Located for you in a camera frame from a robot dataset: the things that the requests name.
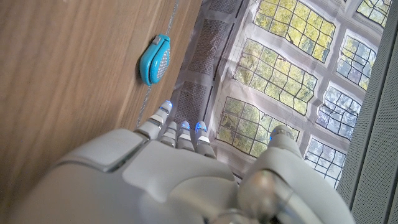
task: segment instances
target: window pane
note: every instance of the window pane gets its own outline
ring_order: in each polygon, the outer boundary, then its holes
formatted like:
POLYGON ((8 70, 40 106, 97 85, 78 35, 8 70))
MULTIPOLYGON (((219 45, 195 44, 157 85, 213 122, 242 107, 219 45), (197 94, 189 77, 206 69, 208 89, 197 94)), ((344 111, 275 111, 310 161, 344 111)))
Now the window pane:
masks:
POLYGON ((384 27, 386 25, 386 17, 388 16, 389 10, 390 1, 363 0, 356 11, 384 27))
POLYGON ((311 139, 309 145, 304 156, 305 163, 318 173, 326 174, 322 177, 336 189, 346 155, 315 139, 311 139))
POLYGON ((336 71, 366 90, 371 77, 372 66, 376 59, 373 55, 376 55, 376 53, 369 47, 350 36, 346 36, 336 71))
POLYGON ((349 96, 329 87, 319 107, 317 124, 344 138, 351 139, 361 105, 349 96))
MULTIPOLYGON (((284 123, 263 113, 254 105, 227 97, 216 138, 258 157, 267 149, 271 131, 280 124, 284 123)), ((288 127, 297 140, 299 131, 288 127)))
MULTIPOLYGON (((370 15, 378 20, 379 14, 370 15)), ((335 25, 296 0, 261 1, 253 23, 325 63, 335 25)))
POLYGON ((246 41, 234 78, 302 115, 307 112, 317 84, 313 75, 251 39, 246 41))

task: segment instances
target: floor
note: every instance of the floor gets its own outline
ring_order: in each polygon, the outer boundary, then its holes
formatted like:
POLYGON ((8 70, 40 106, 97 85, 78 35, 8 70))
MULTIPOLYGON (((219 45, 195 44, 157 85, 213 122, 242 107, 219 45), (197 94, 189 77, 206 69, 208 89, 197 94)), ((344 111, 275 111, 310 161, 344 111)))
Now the floor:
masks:
MULTIPOLYGON (((167 30, 169 2, 0 2, 0 222, 68 151, 135 128, 147 90, 137 62, 167 30)), ((172 94, 200 4, 178 5, 167 78, 152 88, 143 119, 172 94)))

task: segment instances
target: blue tag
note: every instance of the blue tag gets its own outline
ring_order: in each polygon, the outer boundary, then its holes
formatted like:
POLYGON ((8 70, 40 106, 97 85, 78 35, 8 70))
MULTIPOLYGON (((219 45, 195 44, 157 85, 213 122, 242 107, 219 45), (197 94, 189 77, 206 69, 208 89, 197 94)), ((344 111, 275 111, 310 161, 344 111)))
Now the blue tag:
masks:
POLYGON ((144 52, 139 62, 139 72, 146 85, 156 84, 170 63, 170 37, 159 34, 144 52))

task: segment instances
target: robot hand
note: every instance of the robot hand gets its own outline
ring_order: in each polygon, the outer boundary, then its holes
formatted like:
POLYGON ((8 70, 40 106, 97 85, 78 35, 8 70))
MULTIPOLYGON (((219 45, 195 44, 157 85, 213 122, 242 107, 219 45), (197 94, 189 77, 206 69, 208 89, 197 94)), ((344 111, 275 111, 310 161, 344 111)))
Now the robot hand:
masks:
POLYGON ((354 223, 288 127, 273 130, 238 187, 204 122, 194 134, 171 122, 159 137, 171 109, 166 101, 134 132, 113 130, 61 158, 12 223, 354 223))

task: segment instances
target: perforated panel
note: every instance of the perforated panel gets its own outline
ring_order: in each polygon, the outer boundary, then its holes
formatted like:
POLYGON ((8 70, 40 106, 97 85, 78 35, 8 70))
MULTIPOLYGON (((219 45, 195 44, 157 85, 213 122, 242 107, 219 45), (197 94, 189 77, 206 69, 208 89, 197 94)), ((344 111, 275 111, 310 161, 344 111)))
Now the perforated panel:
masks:
POLYGON ((159 69, 157 71, 157 78, 160 79, 164 75, 167 69, 167 57, 170 55, 170 49, 167 49, 162 57, 162 60, 160 61, 159 69))
POLYGON ((231 14, 235 4, 236 0, 213 0, 209 9, 231 14))
POLYGON ((392 4, 389 21, 384 29, 381 44, 373 66, 371 81, 366 92, 361 112, 358 116, 351 144, 348 149, 342 178, 338 192, 348 205, 358 223, 383 223, 388 211, 388 201, 392 197, 398 161, 397 136, 398 121, 396 119, 398 96, 398 63, 388 64, 391 46, 397 27, 397 3, 392 4), (384 84, 386 69, 391 72, 384 84), (378 98, 383 94, 378 105, 378 98))
POLYGON ((398 223, 398 190, 396 189, 396 194, 394 196, 394 201, 392 202, 392 208, 390 212, 390 217, 388 224, 398 223))
POLYGON ((228 24, 206 19, 188 69, 206 75, 213 73, 214 56, 220 46, 228 24))
POLYGON ((206 92, 207 86, 185 82, 178 99, 174 121, 178 124, 188 121, 190 127, 195 129, 196 123, 201 120, 201 109, 206 103, 206 92))
MULTIPOLYGON (((396 49, 391 62, 398 62, 396 49)), ((391 191, 398 166, 397 83, 398 63, 390 63, 353 204, 358 223, 384 222, 394 194, 391 191)))

